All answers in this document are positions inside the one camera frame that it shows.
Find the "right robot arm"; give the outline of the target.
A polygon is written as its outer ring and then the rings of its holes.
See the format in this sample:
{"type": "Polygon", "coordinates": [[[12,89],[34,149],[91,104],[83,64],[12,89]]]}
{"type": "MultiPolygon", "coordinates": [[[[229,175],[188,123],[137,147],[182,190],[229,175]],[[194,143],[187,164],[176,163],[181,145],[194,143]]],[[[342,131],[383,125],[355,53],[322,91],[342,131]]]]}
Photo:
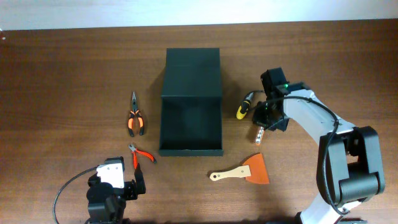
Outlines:
{"type": "Polygon", "coordinates": [[[290,83],[281,68],[261,75],[266,100],[254,107],[253,122],[285,131],[297,122],[318,145],[318,195],[295,223],[338,223],[350,210],[383,193],[386,187],[379,136],[357,127],[325,106],[303,82],[290,83]]]}

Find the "red handled side cutters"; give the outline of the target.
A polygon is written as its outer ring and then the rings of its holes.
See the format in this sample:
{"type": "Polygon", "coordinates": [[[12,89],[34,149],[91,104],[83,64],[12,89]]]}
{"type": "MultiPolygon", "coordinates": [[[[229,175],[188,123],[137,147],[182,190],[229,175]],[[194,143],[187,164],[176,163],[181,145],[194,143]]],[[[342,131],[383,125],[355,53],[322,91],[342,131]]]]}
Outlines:
{"type": "Polygon", "coordinates": [[[133,167],[134,167],[135,169],[137,169],[138,164],[139,164],[139,163],[138,163],[138,160],[137,160],[137,155],[138,155],[138,154],[143,155],[143,156],[149,158],[149,159],[151,160],[151,162],[154,163],[154,164],[157,163],[156,158],[155,158],[152,154],[150,154],[150,153],[148,153],[148,152],[146,152],[146,151],[139,150],[139,149],[136,148],[133,144],[129,144],[129,145],[128,145],[128,148],[131,150],[131,153],[132,153],[132,156],[133,156],[133,167]]]}

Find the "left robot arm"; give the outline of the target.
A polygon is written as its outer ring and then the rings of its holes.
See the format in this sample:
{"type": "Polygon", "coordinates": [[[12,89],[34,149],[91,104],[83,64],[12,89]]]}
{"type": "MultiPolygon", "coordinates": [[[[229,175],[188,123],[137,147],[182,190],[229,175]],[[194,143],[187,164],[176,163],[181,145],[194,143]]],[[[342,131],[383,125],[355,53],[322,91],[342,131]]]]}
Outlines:
{"type": "Polygon", "coordinates": [[[124,165],[103,164],[96,168],[97,182],[90,181],[87,191],[90,223],[131,223],[124,217],[126,204],[146,193],[146,185],[140,165],[134,171],[135,178],[124,181],[124,165]]]}

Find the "yellow black stubby screwdriver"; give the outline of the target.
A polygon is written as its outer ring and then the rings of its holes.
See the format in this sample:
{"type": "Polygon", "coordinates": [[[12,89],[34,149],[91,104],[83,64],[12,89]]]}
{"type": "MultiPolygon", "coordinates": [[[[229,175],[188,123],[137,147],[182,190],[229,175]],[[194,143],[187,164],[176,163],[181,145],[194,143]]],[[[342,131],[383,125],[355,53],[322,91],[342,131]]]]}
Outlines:
{"type": "Polygon", "coordinates": [[[243,101],[241,102],[241,105],[239,106],[237,112],[236,112],[236,118],[237,119],[243,119],[247,112],[249,111],[250,105],[252,102],[252,97],[247,96],[243,101]]]}

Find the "orange socket bit holder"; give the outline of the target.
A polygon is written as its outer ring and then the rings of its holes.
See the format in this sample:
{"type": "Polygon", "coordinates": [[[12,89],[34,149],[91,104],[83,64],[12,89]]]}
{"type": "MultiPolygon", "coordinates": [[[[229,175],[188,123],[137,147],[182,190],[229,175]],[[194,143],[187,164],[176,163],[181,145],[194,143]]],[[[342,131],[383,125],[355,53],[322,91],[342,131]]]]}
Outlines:
{"type": "Polygon", "coordinates": [[[254,139],[254,143],[259,146],[262,142],[264,136],[265,128],[263,126],[258,127],[256,137],[254,139]]]}

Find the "orange scraper wooden handle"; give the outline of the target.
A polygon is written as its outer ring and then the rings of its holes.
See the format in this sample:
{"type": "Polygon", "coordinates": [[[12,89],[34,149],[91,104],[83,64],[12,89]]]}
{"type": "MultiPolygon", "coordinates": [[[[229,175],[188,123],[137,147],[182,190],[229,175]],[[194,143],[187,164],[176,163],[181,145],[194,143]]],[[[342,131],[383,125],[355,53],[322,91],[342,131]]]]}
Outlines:
{"type": "Polygon", "coordinates": [[[270,183],[264,156],[261,153],[254,154],[234,169],[210,174],[210,180],[212,181],[227,178],[244,178],[252,184],[259,185],[270,183]]]}

